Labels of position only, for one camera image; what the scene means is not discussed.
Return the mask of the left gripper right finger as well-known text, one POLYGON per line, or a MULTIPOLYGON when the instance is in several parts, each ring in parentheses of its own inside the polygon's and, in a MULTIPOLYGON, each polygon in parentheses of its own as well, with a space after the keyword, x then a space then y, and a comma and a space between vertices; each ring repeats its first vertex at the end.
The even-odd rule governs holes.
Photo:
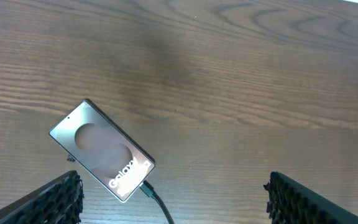
POLYGON ((358 216, 301 185, 272 172, 264 185, 268 192, 266 212, 272 223, 358 224, 358 216))

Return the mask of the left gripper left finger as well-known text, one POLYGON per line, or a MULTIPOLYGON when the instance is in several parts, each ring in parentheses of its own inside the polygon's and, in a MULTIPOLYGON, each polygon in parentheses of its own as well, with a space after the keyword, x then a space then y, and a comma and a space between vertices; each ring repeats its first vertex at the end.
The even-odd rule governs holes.
POLYGON ((78 224, 83 183, 71 170, 0 209, 0 224, 78 224))

